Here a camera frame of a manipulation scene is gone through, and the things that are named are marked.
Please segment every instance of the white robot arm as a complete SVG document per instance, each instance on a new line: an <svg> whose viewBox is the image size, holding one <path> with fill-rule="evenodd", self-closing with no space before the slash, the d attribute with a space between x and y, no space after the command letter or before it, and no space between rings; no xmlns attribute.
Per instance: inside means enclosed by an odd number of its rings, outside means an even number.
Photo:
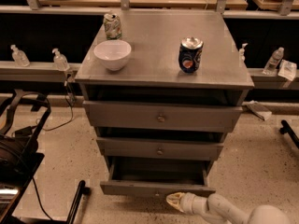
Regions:
<svg viewBox="0 0 299 224"><path fill-rule="evenodd" d="M274 206L260 205L247 215L216 193L204 198L178 192L168 195L166 201L180 212L199 215L211 224L291 224L288 217Z"/></svg>

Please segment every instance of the white bowl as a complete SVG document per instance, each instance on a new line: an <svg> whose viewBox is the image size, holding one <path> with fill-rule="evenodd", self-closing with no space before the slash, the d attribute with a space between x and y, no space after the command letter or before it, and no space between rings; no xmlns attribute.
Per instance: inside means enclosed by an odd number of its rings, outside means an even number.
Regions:
<svg viewBox="0 0 299 224"><path fill-rule="evenodd" d="M131 46L122 40L107 40L98 44L93 52L100 63L111 71L122 69L129 61Z"/></svg>

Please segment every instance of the soda can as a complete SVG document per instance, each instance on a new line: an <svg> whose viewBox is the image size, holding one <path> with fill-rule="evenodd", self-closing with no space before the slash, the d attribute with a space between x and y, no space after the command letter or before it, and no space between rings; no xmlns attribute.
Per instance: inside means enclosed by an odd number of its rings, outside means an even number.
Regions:
<svg viewBox="0 0 299 224"><path fill-rule="evenodd" d="M199 67L204 42L198 38L187 37L181 40L179 47L179 67L185 73L193 73Z"/></svg>
<svg viewBox="0 0 299 224"><path fill-rule="evenodd" d="M111 13L105 14L103 24L107 40L121 39L121 20L118 15Z"/></svg>

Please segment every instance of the drawer knob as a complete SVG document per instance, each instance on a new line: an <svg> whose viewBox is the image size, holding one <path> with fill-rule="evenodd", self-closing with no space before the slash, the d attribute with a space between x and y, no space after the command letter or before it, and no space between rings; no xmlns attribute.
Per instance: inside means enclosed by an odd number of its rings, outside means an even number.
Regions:
<svg viewBox="0 0 299 224"><path fill-rule="evenodd" d="M165 117L163 115L159 115L157 120L161 123L165 122Z"/></svg>
<svg viewBox="0 0 299 224"><path fill-rule="evenodd" d="M160 147L157 149L157 154L163 155L163 150Z"/></svg>

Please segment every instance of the concrete floor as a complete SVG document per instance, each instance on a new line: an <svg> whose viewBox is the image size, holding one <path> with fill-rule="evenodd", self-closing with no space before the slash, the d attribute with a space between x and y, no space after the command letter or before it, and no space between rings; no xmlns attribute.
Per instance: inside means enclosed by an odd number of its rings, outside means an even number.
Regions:
<svg viewBox="0 0 299 224"><path fill-rule="evenodd" d="M45 129L70 119L70 108L50 99L52 112ZM299 105L262 103L273 111L262 121L246 108L209 176L209 186L247 213L261 204L271 204L285 212L292 224L299 224L299 149L287 134L280 134L282 119L299 134ZM104 195L100 180L107 180L104 159L96 145L96 135L83 108L73 108L69 124L39 135L39 151L45 159L36 173L41 201L48 214L66 219L78 182L91 188L80 204L77 224L100 223L205 223L199 216L181 214L164 200ZM35 122L40 112L22 108L15 123ZM26 190L15 216L44 217L34 186Z"/></svg>

